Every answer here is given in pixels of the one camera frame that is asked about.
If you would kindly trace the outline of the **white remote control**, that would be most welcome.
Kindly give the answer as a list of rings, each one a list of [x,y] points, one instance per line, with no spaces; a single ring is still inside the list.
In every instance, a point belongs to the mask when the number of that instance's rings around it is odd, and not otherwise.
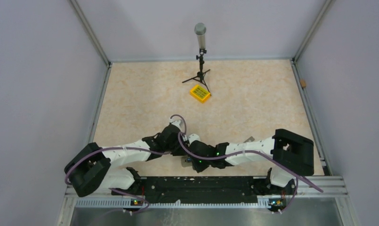
[[[182,156],[181,157],[181,165],[182,167],[192,167],[193,166],[193,160],[188,156]]]

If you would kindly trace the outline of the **grey battery compartment cover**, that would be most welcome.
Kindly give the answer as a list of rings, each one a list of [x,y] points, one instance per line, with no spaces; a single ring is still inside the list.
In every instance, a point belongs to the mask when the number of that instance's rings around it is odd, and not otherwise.
[[[248,143],[248,142],[254,142],[255,141],[255,138],[253,136],[247,138],[244,142],[245,143]]]

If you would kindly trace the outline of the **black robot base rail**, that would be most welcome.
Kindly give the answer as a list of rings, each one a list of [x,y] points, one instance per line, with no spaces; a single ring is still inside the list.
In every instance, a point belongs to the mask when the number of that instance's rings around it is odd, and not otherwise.
[[[266,195],[292,195],[295,181],[285,187],[272,185],[268,178],[234,177],[147,177],[135,180],[126,193],[145,198],[151,204],[239,204],[257,203]]]

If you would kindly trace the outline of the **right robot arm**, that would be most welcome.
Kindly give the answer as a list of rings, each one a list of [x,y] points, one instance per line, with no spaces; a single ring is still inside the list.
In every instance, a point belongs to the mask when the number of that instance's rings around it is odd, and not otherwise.
[[[244,163],[272,162],[266,180],[266,189],[272,194],[278,194],[294,178],[307,182],[305,178],[314,174],[314,142],[286,129],[276,129],[271,137],[244,143],[211,146],[201,142],[196,134],[190,135],[188,141],[188,145],[180,145],[197,172],[209,166],[224,169]]]

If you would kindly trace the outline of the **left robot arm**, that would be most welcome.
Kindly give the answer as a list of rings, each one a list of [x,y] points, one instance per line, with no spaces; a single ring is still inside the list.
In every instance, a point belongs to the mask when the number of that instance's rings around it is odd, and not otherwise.
[[[135,172],[122,167],[133,162],[146,162],[164,155],[182,155],[178,133],[185,130],[182,120],[175,120],[162,132],[136,142],[114,147],[100,147],[88,143],[65,166],[65,183],[71,185],[79,197],[100,188],[118,188],[128,194],[139,192],[141,183]]]

